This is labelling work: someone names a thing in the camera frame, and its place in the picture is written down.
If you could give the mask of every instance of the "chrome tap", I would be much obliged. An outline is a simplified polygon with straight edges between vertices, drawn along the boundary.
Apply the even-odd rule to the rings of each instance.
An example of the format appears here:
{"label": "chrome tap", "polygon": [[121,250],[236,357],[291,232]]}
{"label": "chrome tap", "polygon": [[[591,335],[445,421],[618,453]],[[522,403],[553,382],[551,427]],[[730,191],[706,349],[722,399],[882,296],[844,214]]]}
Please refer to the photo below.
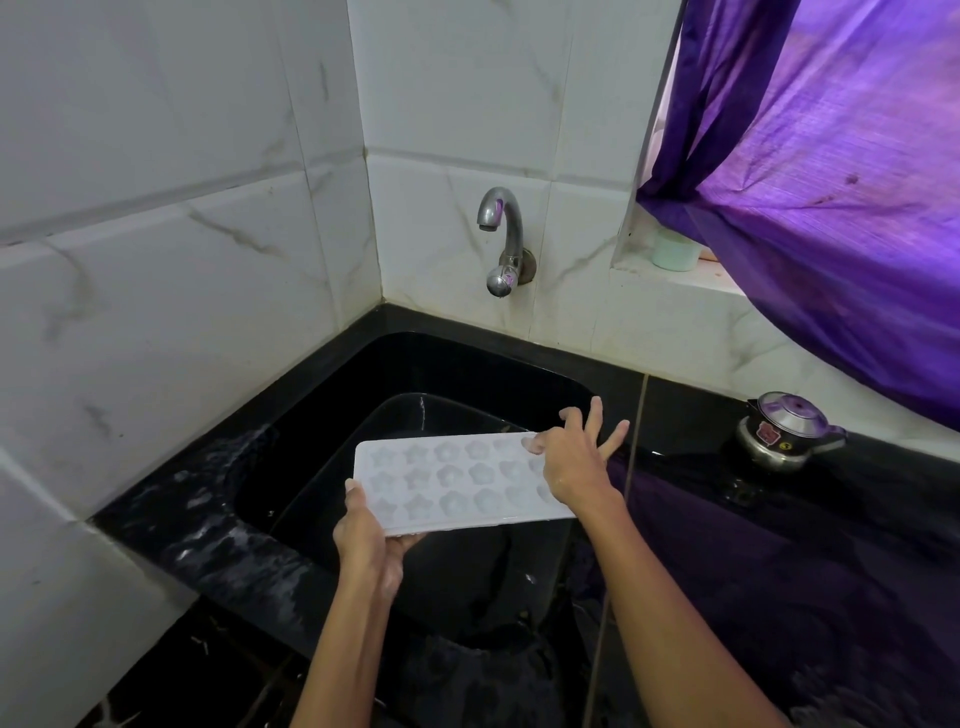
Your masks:
{"label": "chrome tap", "polygon": [[509,296],[516,286],[533,280],[537,272],[533,254],[523,247],[523,220],[513,192],[506,187],[488,190],[480,201],[477,225],[482,231],[493,232],[500,227],[504,214],[507,216],[507,244],[499,265],[487,276],[487,290],[497,298]]}

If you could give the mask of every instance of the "forearm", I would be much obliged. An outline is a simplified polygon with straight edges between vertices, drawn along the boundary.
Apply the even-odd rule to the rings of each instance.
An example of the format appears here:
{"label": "forearm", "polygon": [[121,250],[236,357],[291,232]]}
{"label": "forearm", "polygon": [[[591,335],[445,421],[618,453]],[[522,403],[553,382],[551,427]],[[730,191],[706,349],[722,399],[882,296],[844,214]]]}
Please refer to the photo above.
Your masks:
{"label": "forearm", "polygon": [[656,728],[779,728],[779,714],[710,631],[613,489],[577,515],[607,581],[637,690]]}
{"label": "forearm", "polygon": [[370,725],[380,650],[390,615],[377,575],[345,578],[326,616],[291,728]]}

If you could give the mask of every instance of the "silver lid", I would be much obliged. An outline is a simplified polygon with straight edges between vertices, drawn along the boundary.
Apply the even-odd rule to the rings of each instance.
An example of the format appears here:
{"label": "silver lid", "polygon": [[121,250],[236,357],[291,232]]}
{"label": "silver lid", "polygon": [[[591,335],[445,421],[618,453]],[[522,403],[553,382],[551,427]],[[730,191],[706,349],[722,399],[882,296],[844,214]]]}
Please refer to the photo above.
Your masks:
{"label": "silver lid", "polygon": [[830,428],[824,413],[797,395],[767,392],[756,406],[774,425],[800,437],[821,438]]}

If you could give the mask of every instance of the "pot handle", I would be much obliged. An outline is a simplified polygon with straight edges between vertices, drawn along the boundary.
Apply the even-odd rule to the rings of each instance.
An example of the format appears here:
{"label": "pot handle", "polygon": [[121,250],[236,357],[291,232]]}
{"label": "pot handle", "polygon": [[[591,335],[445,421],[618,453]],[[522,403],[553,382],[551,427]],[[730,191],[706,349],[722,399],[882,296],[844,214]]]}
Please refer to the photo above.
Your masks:
{"label": "pot handle", "polygon": [[820,443],[810,449],[810,453],[828,452],[842,448],[847,444],[847,430],[837,425],[831,425],[827,434],[820,439]]}

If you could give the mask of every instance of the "hand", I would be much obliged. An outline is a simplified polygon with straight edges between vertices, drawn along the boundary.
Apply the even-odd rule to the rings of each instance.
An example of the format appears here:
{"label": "hand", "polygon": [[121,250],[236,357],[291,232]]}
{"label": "hand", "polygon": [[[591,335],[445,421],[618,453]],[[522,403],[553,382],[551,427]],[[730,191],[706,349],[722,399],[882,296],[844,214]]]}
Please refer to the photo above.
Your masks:
{"label": "hand", "polygon": [[603,445],[597,447],[597,437],[603,424],[603,402],[599,397],[590,400],[590,413],[584,426],[584,416],[576,407],[560,411],[564,427],[541,432],[523,444],[536,455],[546,453],[543,477],[550,492],[577,516],[597,497],[605,497],[612,489],[607,477],[607,461],[623,444],[630,429],[624,420],[613,430]]}
{"label": "hand", "polygon": [[425,534],[387,538],[383,526],[367,507],[367,494],[353,478],[345,483],[347,514],[333,528],[340,553],[340,578],[374,578],[381,596],[393,600],[403,580],[403,554]]}

